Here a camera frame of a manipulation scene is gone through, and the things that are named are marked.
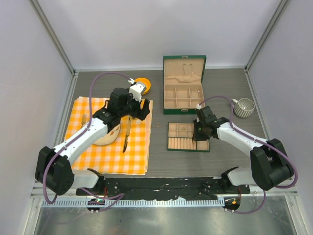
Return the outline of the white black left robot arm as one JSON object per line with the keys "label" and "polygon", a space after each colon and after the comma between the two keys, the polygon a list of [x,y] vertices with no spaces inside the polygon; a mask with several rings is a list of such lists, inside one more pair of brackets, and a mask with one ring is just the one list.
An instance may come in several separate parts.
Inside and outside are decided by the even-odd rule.
{"label": "white black left robot arm", "polygon": [[57,195],[71,188],[87,188],[93,195],[100,195],[104,189],[100,174],[92,169],[73,171],[71,166],[93,143],[117,127],[123,117],[146,118],[150,101],[142,100],[145,89],[142,83],[127,89],[115,88],[104,107],[77,133],[53,148],[45,146],[40,150],[35,179]]}

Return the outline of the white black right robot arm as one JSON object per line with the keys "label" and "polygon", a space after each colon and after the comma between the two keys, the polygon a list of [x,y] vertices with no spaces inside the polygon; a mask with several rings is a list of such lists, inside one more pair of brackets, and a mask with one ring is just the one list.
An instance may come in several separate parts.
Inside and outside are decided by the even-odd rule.
{"label": "white black right robot arm", "polygon": [[262,190],[281,188],[280,184],[294,176],[282,143],[277,139],[258,138],[234,125],[226,118],[216,118],[210,107],[196,107],[193,140],[211,138],[224,141],[250,158],[250,167],[238,166],[222,174],[221,188],[233,193],[240,185],[257,185]]}

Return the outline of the green jewelry tray insert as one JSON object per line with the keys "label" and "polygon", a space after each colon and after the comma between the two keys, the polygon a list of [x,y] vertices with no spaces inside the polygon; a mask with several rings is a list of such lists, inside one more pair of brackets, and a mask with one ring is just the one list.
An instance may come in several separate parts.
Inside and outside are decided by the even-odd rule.
{"label": "green jewelry tray insert", "polygon": [[192,123],[168,123],[168,150],[210,152],[209,140],[193,143]]}

